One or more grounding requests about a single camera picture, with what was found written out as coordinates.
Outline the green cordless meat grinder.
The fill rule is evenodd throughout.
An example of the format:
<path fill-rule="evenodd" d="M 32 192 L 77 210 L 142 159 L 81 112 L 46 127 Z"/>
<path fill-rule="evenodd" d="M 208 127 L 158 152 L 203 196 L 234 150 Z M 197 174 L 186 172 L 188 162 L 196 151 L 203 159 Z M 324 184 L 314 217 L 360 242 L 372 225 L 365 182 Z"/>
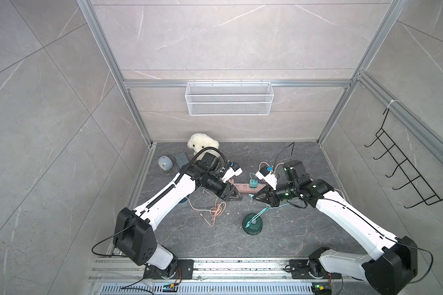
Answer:
<path fill-rule="evenodd" d="M 257 236 L 263 229 L 262 218 L 256 213 L 246 215 L 242 221 L 242 229 L 250 236 Z"/>

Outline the teal usb wall charger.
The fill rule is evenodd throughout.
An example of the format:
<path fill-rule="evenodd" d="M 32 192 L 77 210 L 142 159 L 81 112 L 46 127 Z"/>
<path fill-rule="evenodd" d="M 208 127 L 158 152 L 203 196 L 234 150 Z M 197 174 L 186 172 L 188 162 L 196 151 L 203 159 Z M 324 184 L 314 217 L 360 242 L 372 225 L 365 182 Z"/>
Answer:
<path fill-rule="evenodd" d="M 251 179 L 249 182 L 249 187 L 255 189 L 257 188 L 257 186 L 258 186 L 258 181 L 256 179 Z"/>

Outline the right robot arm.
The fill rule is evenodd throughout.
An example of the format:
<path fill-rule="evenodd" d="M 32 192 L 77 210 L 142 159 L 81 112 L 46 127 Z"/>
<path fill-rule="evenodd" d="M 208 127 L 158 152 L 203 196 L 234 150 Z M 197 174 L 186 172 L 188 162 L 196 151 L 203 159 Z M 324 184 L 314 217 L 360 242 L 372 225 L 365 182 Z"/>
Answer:
<path fill-rule="evenodd" d="M 329 247 L 312 252 L 305 270 L 314 279 L 332 274 L 366 281 L 381 295 L 396 295 L 405 286 L 423 281 L 432 270 L 431 260 L 422 276 L 418 275 L 418 254 L 422 251 L 410 237 L 398 237 L 349 204 L 323 179 L 312 179 L 304 164 L 292 157 L 275 157 L 274 164 L 262 161 L 256 173 L 266 186 L 253 199 L 267 209 L 312 208 L 335 221 L 357 241 L 365 254 L 345 253 Z"/>

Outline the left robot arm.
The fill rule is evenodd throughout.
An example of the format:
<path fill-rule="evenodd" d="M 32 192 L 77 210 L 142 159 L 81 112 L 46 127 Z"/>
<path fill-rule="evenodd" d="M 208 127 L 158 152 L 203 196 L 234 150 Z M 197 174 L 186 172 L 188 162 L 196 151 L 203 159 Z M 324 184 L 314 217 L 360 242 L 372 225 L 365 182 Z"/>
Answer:
<path fill-rule="evenodd" d="M 174 178 L 144 204 L 123 208 L 117 215 L 112 244 L 138 266 L 152 266 L 165 277 L 177 271 L 177 256 L 158 243 L 155 230 L 161 221 L 197 189 L 203 188 L 224 202 L 240 197 L 229 180 L 242 173 L 217 148 L 204 147 L 177 172 Z"/>

